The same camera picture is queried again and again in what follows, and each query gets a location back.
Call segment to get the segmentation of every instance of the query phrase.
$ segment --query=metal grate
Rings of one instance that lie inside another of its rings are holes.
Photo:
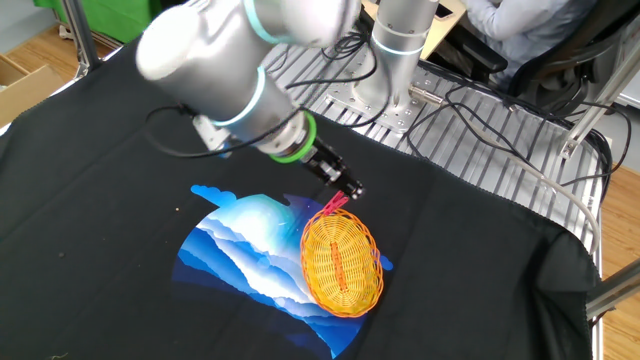
[[[349,59],[329,64],[317,49],[292,47],[286,54],[286,46],[280,45],[265,58],[263,64],[267,71],[271,71],[271,76],[278,85],[284,87],[291,82],[320,77],[347,78],[359,67],[358,59],[362,58],[364,51],[366,50],[361,50]],[[439,96],[444,96],[447,91],[459,85],[455,78],[446,79],[419,68],[413,81]],[[349,86],[310,85],[293,88],[289,93],[295,101],[340,124],[364,122],[367,120],[366,116],[345,109],[334,103],[331,97],[327,97],[327,94],[334,91],[349,91]],[[586,143],[578,147],[570,160],[564,160],[558,155],[560,142],[567,133],[560,126],[544,124],[534,143],[535,133],[542,122],[541,118],[520,108],[511,111],[504,107],[499,99],[473,89],[463,88],[456,91],[451,99],[474,109],[521,153],[531,152],[531,163],[550,179],[565,182],[601,171],[598,153]],[[435,109],[437,107],[434,105],[425,105],[413,116],[412,123]],[[477,120],[473,121],[483,128]],[[406,140],[401,141],[402,134],[378,124],[356,128],[354,131],[398,151],[417,156],[413,154]],[[587,248],[590,247],[593,233],[582,212],[564,196],[556,194],[553,189],[541,184],[513,164],[504,153],[479,142],[452,109],[445,109],[423,122],[412,132],[410,138],[422,156],[465,181],[515,201],[557,222],[580,238]],[[602,193],[600,180],[583,181],[572,185],[570,190],[597,215]]]

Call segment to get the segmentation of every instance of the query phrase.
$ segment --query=green ring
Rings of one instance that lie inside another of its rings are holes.
[[[313,115],[309,114],[306,111],[304,112],[304,114],[307,116],[307,120],[309,120],[309,138],[307,138],[307,143],[304,144],[304,146],[300,150],[298,150],[295,154],[285,156],[285,157],[278,157],[275,155],[271,155],[271,158],[273,159],[273,161],[280,164],[291,164],[292,162],[296,162],[302,159],[302,157],[305,156],[309,152],[309,150],[311,150],[311,148],[313,147],[313,142],[316,140],[316,135],[318,134],[318,128],[316,127],[316,119],[314,119]]]

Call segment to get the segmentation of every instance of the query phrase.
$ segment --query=metal frame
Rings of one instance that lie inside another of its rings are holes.
[[[358,71],[362,71],[360,68],[365,61],[365,53],[360,52],[356,58],[349,62],[345,69],[346,76],[355,76]],[[341,106],[348,108],[349,110],[362,114],[364,117],[371,117],[380,111],[381,107],[365,103],[360,97],[356,96],[353,91],[353,86],[348,83],[334,84],[331,90],[327,92],[326,97],[330,101],[334,101]],[[418,101],[412,99],[411,102],[404,107],[389,107],[389,109],[382,114],[382,117],[378,120],[378,124],[389,128],[398,133],[405,133],[411,127],[416,114],[422,110],[425,105],[425,101]]]
[[[51,9],[51,11],[53,12],[53,15],[56,18],[56,21],[58,22],[58,24],[60,25],[60,29],[58,30],[59,33],[62,32],[62,28],[64,28],[65,32],[68,32],[68,37],[62,36],[62,34],[60,34],[60,37],[63,39],[69,39],[69,40],[73,40],[73,34],[71,34],[71,28],[69,26],[69,24],[67,24],[66,22],[62,21],[62,17],[60,16],[60,14],[58,14],[57,11],[55,11],[54,9]],[[118,49],[121,48],[122,45],[124,45],[123,42],[116,40],[110,36],[107,36],[105,34],[101,34],[99,32],[95,32],[95,31],[91,31],[91,35],[93,36],[93,40],[95,40],[97,43],[103,44],[105,46],[107,46],[110,49]]]
[[[611,275],[587,298],[587,317],[598,317],[640,291],[640,259]]]
[[[627,54],[628,57],[616,69],[611,79],[604,86],[595,103],[609,105],[613,104],[622,91],[631,82],[636,73],[640,70],[640,41],[633,45],[632,50]],[[582,119],[576,123],[562,142],[560,155],[569,159],[578,145],[589,134],[591,129],[600,120],[606,109],[592,106],[582,116]]]
[[[625,39],[626,41],[623,41],[620,47],[619,59],[624,59],[626,50],[628,50],[627,43],[633,43],[634,40],[640,39],[640,17],[629,24],[625,31]],[[622,90],[622,94],[618,96],[616,102],[623,106],[634,106],[640,109],[640,73],[636,74],[629,85]]]
[[[602,214],[598,216],[598,222],[602,224]],[[598,269],[598,275],[602,278],[602,246],[593,256],[593,263]],[[591,328],[591,351],[593,360],[604,359],[604,321],[596,322]]]
[[[60,0],[60,3],[67,16],[69,30],[76,44],[78,71],[75,78],[80,78],[100,67],[102,60],[98,57],[82,2],[80,0]]]

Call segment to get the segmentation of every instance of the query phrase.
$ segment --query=green panel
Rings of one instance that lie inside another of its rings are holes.
[[[33,0],[54,9],[66,21],[59,0]],[[159,0],[82,0],[91,30],[127,43],[135,39],[160,11]]]

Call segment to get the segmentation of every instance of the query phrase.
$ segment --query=wicker basket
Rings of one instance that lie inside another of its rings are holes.
[[[383,288],[380,252],[357,217],[342,209],[320,211],[307,223],[300,246],[304,278],[320,307],[359,317],[376,305]]]

